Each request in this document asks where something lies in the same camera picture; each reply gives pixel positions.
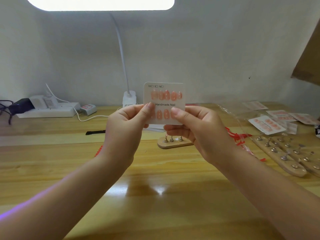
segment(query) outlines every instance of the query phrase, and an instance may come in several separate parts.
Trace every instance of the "bright light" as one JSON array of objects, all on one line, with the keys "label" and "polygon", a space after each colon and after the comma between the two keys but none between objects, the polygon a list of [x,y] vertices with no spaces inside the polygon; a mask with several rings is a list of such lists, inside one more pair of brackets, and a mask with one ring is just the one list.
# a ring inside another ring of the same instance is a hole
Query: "bright light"
[{"label": "bright light", "polygon": [[168,10],[174,0],[28,0],[44,11],[147,11]]}]

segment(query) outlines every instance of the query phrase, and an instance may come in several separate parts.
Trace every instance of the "person's left hand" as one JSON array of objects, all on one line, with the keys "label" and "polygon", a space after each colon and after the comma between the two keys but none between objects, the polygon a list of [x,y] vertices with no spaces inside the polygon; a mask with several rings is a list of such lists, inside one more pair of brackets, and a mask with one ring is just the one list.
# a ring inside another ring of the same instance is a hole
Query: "person's left hand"
[{"label": "person's left hand", "polygon": [[124,107],[108,118],[106,136],[100,154],[115,160],[119,166],[129,167],[141,140],[142,129],[148,128],[146,121],[154,113],[155,105],[131,105]]}]

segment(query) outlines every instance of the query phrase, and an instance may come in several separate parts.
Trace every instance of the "fingernail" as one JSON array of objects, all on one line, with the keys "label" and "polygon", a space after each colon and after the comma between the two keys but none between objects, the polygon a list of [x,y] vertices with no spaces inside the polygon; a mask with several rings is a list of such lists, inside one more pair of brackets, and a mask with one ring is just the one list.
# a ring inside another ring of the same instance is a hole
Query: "fingernail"
[{"label": "fingernail", "polygon": [[181,109],[178,109],[176,107],[171,108],[171,114],[177,116],[180,113]]},{"label": "fingernail", "polygon": [[155,104],[150,102],[147,104],[147,106],[150,108],[150,109],[153,109],[155,107]]}]

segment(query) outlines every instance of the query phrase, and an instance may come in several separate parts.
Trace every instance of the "wooden tabletop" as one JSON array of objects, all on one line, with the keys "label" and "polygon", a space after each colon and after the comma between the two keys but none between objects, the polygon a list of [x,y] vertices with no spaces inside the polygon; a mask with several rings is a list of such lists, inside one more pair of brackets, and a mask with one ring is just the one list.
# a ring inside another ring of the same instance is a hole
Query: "wooden tabletop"
[{"label": "wooden tabletop", "polygon": [[[270,110],[289,108],[263,103]],[[238,122],[215,104],[231,132],[243,133]],[[110,115],[118,107],[99,107]],[[104,140],[107,118],[79,122],[72,118],[16,116],[7,125],[0,116],[0,213],[48,188],[92,159]],[[243,123],[243,130],[258,130]],[[145,130],[130,168],[67,235],[67,239],[283,239],[249,201],[192,146],[160,149],[164,133]],[[295,140],[320,155],[320,139],[312,126],[299,123]],[[250,139],[258,158],[284,176],[320,196],[320,178],[285,173]]]}]

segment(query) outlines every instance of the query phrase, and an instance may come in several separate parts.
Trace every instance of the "forearm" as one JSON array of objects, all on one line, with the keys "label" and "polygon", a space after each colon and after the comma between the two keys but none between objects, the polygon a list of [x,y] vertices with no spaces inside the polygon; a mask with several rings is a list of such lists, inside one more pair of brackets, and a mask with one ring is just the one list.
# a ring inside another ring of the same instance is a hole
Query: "forearm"
[{"label": "forearm", "polygon": [[4,239],[62,239],[121,177],[126,167],[99,155],[62,181],[5,213]]},{"label": "forearm", "polygon": [[286,239],[318,239],[320,199],[243,150],[215,166]]}]

